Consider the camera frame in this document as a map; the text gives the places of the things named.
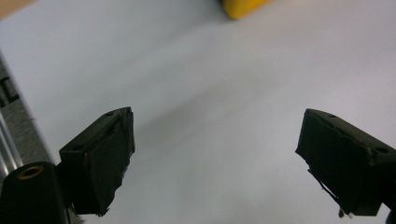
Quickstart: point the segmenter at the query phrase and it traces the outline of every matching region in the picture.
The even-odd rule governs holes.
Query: yellow object
[[[35,0],[0,0],[0,20],[33,2]]]
[[[240,19],[257,7],[271,0],[223,0],[224,10],[233,19]]]

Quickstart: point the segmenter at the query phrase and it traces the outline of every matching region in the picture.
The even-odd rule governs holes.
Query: screw hole
[[[382,153],[388,153],[389,151],[386,149],[386,148],[384,148],[384,147],[377,147],[375,150],[377,150],[377,151],[379,151],[379,152],[382,152]]]
[[[22,171],[18,175],[18,178],[19,179],[30,179],[30,178],[33,178],[33,177],[41,174],[43,171],[44,171],[43,166],[32,166],[32,167],[29,167],[29,168],[25,169],[24,171]]]

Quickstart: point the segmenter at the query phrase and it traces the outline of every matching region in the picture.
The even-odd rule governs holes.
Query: white table surface
[[[229,21],[215,0],[41,0],[0,49],[58,150],[130,105],[136,153],[93,223],[385,223],[340,219],[294,150],[306,108],[396,147],[396,2],[275,0]]]

